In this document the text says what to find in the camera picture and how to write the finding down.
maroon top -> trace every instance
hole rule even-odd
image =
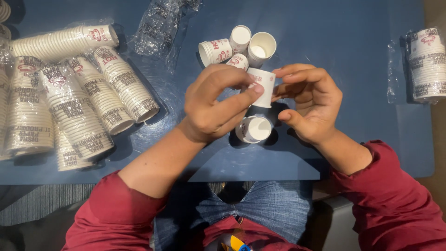
[[[429,191],[400,169],[395,152],[382,141],[365,144],[373,162],[351,176],[331,171],[332,179],[355,205],[354,230],[363,251],[446,250],[446,224]],[[114,172],[93,189],[66,234],[63,250],[151,250],[152,221],[166,204],[130,189]],[[242,229],[248,246],[265,240],[264,251],[308,250],[288,243],[267,227],[227,217],[204,230],[200,247],[223,233]],[[268,239],[282,239],[268,244]]]

denim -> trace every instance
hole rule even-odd
[[[224,203],[207,183],[176,183],[154,221],[156,251],[181,250],[195,234],[228,216],[241,216],[297,243],[312,205],[312,181],[257,181],[235,205]]]

